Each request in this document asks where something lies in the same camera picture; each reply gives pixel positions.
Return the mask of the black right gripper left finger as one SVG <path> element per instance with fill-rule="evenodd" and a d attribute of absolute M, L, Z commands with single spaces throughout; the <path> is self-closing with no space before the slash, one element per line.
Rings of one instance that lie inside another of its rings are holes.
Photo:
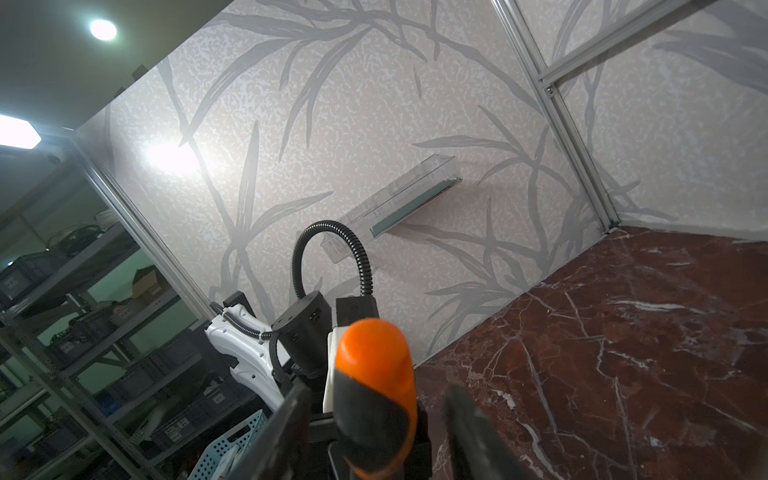
<path fill-rule="evenodd" d="M 310 422 L 310 390 L 294 386 L 225 479 L 305 479 Z"/>

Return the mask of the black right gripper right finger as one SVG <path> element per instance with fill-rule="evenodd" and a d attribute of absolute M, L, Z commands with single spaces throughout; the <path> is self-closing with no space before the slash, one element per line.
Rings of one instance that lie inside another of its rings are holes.
<path fill-rule="evenodd" d="M 451 385 L 443 402 L 454 479 L 528 479 L 529 476 L 468 392 Z"/>

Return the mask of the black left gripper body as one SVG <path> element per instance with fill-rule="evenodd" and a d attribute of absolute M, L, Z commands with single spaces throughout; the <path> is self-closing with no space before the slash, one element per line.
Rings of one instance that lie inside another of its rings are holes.
<path fill-rule="evenodd" d="M 273 325 L 277 340 L 294 362 L 293 371 L 311 387 L 319 387 L 328 373 L 328 338 L 335 328 L 378 318 L 372 295 L 337 298 L 335 308 L 315 290 L 294 302 Z"/>

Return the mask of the orange black small screwdriver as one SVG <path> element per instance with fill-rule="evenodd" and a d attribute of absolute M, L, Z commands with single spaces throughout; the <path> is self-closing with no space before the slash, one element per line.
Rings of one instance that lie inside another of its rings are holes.
<path fill-rule="evenodd" d="M 361 479 L 399 473 L 414 444 L 417 394 L 402 331 L 378 318 L 342 335 L 334 363 L 333 413 L 342 457 Z"/>

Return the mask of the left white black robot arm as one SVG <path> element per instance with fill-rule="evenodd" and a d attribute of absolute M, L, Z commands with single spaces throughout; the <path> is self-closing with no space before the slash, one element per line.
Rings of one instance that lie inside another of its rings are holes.
<path fill-rule="evenodd" d="M 329 303 L 319 291 L 295 301 L 272 325 L 258 319 L 244 293 L 213 303 L 216 316 L 205 327 L 213 348 L 230 359 L 231 376 L 275 411 L 302 383 L 312 410 L 333 411 L 335 358 L 341 337 L 353 323 L 379 316 L 372 295 Z"/>

